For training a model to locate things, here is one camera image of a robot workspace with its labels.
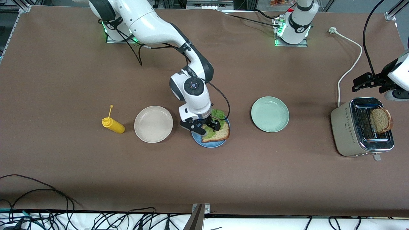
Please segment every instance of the mustard bottle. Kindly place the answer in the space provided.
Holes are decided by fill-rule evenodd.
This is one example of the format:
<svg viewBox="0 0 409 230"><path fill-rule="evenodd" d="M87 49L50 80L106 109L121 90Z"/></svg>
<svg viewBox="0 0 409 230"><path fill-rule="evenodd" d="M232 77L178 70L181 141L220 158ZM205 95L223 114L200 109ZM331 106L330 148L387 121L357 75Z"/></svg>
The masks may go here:
<svg viewBox="0 0 409 230"><path fill-rule="evenodd" d="M119 122L115 121L114 119L110 118L111 110L112 110L113 107L114 106L111 105L111 108L109 109L108 117L102 119L102 125L105 128L110 129L110 130L112 130L112 131L114 131L116 133L119 133L119 134L124 133L125 132L125 127L121 123L119 123Z"/></svg>

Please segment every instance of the bread slice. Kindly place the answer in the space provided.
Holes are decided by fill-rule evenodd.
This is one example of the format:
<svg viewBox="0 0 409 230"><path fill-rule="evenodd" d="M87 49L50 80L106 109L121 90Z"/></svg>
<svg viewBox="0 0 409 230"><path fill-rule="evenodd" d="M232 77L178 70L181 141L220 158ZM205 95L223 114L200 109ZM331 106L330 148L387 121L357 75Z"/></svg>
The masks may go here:
<svg viewBox="0 0 409 230"><path fill-rule="evenodd" d="M393 128L392 116L387 109L371 109L371 124L377 134L384 133Z"/></svg>
<svg viewBox="0 0 409 230"><path fill-rule="evenodd" d="M204 137L202 137L202 142L207 143L207 142L212 142L212 141L227 140L229 136L230 136L229 124L225 122L223 127L220 128L219 131L216 131L216 134L213 135L213 137L207 138L207 139L204 139Z"/></svg>

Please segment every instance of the brown tabletop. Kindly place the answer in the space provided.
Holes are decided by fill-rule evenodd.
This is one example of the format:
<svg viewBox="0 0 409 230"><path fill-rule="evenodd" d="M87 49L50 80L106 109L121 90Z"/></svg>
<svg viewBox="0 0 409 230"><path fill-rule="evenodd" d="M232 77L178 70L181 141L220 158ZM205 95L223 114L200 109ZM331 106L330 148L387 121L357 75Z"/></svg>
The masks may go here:
<svg viewBox="0 0 409 230"><path fill-rule="evenodd" d="M367 14L317 14L308 48L275 47L272 29L212 10L158 10L213 64L213 83L231 104L231 135L216 149L196 144L178 125L178 101L169 77L185 65L173 49L142 49L139 66L126 44L106 44L89 8L32 7L17 24L0 66L0 175L23 174L49 183L84 210L154 206L190 212L192 203L231 214L407 216L409 211L409 104L390 102L376 88L351 92L368 72L363 55L341 84L342 102L379 98L394 119L395 148L372 157L341 156L330 112L339 77L359 54ZM241 16L268 22L255 13ZM394 23L373 15L367 46L376 72L403 46ZM214 108L227 110L209 88ZM259 130L250 109L260 97L285 102L290 122L277 133ZM101 125L125 124L118 135ZM174 119L161 143L142 142L133 130L148 106ZM0 197L15 199L41 185L21 178L0 181ZM37 192L16 208L65 209L58 195Z"/></svg>

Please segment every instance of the lettuce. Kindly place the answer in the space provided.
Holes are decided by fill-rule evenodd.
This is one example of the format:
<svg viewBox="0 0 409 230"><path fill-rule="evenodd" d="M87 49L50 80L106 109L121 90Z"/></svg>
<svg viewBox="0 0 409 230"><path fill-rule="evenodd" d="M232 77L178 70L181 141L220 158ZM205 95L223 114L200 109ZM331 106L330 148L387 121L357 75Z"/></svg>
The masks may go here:
<svg viewBox="0 0 409 230"><path fill-rule="evenodd" d="M211 115L213 117L218 118L218 119L224 119L226 117L225 113L223 111L221 111L220 109L212 109L211 110ZM226 121L219 121L219 122L220 122L220 127L223 127L223 125L225 124ZM208 127L205 124L202 126L202 128L204 128L204 130L206 130L206 136L204 136L202 139L211 138L216 134L216 132L212 128Z"/></svg>

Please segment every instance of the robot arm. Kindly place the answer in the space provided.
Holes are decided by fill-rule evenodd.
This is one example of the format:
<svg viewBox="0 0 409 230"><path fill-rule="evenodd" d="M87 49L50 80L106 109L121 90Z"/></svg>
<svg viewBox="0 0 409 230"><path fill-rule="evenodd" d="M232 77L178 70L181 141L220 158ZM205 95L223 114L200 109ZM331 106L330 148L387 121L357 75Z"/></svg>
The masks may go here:
<svg viewBox="0 0 409 230"><path fill-rule="evenodd" d="M304 40L311 28L311 22L318 12L316 0L298 0L293 12L286 12L285 24L278 32L283 41L289 44L298 44Z"/></svg>
<svg viewBox="0 0 409 230"><path fill-rule="evenodd" d="M161 19L146 0L89 0L89 3L91 10L109 29L126 26L124 32L131 32L143 44L176 44L178 51L191 60L189 65L171 76L169 82L174 95L186 102L179 108L180 124L202 135L202 124L219 130L218 121L210 119L211 102L205 84L213 78L213 67L179 28Z"/></svg>
<svg viewBox="0 0 409 230"><path fill-rule="evenodd" d="M354 79L352 92L363 88L379 87L379 93L391 101L409 101L409 49L386 65L376 75L365 73Z"/></svg>

